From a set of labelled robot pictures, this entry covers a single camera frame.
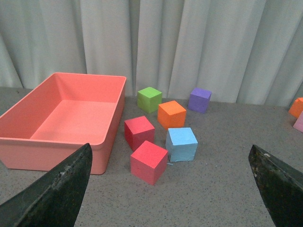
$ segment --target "plastic bin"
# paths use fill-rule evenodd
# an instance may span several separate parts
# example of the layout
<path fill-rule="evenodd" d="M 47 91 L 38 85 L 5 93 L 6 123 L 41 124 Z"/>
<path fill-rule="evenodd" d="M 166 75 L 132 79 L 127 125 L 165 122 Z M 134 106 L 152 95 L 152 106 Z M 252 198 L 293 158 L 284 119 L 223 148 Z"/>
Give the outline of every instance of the plastic bin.
<path fill-rule="evenodd" d="M 0 116 L 0 160 L 48 171 L 85 143 L 105 172 L 125 103 L 126 77 L 54 73 Z"/>

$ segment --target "pink cube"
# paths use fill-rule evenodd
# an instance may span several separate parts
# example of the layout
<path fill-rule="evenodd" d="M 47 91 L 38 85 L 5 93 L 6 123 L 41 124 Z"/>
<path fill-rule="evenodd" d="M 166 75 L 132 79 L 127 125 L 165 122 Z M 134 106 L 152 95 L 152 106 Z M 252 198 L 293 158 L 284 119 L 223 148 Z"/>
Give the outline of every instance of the pink cube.
<path fill-rule="evenodd" d="M 299 118 L 297 119 L 297 121 L 294 124 L 294 128 L 303 132 L 303 112 L 301 112 Z"/>
<path fill-rule="evenodd" d="M 145 182 L 155 185 L 166 169 L 168 151 L 145 141 L 131 155 L 131 173 Z"/>
<path fill-rule="evenodd" d="M 188 109 L 204 114 L 207 110 L 211 91 L 196 87 L 189 96 Z"/>

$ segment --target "cube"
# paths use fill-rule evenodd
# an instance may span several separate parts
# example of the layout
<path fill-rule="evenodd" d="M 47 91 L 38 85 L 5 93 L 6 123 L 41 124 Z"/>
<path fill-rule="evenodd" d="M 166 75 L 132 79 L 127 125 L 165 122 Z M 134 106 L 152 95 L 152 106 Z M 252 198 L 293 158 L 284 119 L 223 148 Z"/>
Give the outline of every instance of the cube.
<path fill-rule="evenodd" d="M 303 97 L 297 98 L 289 109 L 289 113 L 298 119 L 303 111 Z"/>
<path fill-rule="evenodd" d="M 144 141 L 154 141 L 155 127 L 145 116 L 124 121 L 124 136 L 133 151 Z"/>
<path fill-rule="evenodd" d="M 294 123 L 294 128 L 303 132 L 303 112 L 301 112 L 300 116 L 298 117 L 298 119 Z"/>
<path fill-rule="evenodd" d="M 145 182 L 155 185 L 166 169 L 168 151 L 145 141 L 131 155 L 131 173 Z"/>
<path fill-rule="evenodd" d="M 204 114 L 207 110 L 211 91 L 196 87 L 189 96 L 188 109 Z"/>
<path fill-rule="evenodd" d="M 137 105 L 147 113 L 152 113 L 158 109 L 158 105 L 162 103 L 162 92 L 147 87 L 138 91 Z"/>
<path fill-rule="evenodd" d="M 165 148 L 169 152 L 171 162 L 193 161 L 198 141 L 191 128 L 169 129 Z"/>
<path fill-rule="evenodd" d="M 186 109 L 175 100 L 159 105 L 158 121 L 165 128 L 181 128 L 184 126 Z"/>

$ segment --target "green cube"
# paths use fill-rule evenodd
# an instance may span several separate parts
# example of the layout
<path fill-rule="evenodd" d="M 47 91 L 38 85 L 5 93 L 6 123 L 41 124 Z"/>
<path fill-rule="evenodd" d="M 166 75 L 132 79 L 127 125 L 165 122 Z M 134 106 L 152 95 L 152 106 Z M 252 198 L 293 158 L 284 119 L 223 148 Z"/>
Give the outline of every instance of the green cube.
<path fill-rule="evenodd" d="M 162 103 L 162 92 L 147 87 L 138 91 L 137 105 L 147 113 L 158 110 L 158 105 Z"/>

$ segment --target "speckled gray surface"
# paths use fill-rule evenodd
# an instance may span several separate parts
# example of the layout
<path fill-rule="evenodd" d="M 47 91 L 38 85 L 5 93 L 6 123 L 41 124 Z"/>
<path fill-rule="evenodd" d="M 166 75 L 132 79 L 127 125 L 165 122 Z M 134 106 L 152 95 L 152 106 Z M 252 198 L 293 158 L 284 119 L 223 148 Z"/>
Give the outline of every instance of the speckled gray surface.
<path fill-rule="evenodd" d="M 0 88 L 0 114 L 29 90 Z M 187 100 L 177 100 L 187 107 Z M 145 115 L 164 147 L 166 131 L 157 113 L 146 114 L 127 97 L 103 175 L 91 175 L 76 227 L 274 227 L 250 170 L 252 144 L 303 172 L 303 133 L 285 107 L 211 102 L 206 114 L 187 111 L 186 127 L 199 142 L 195 160 L 168 165 L 155 186 L 130 173 L 132 153 L 123 121 Z M 7 169 L 0 162 L 0 203 L 44 172 Z"/>

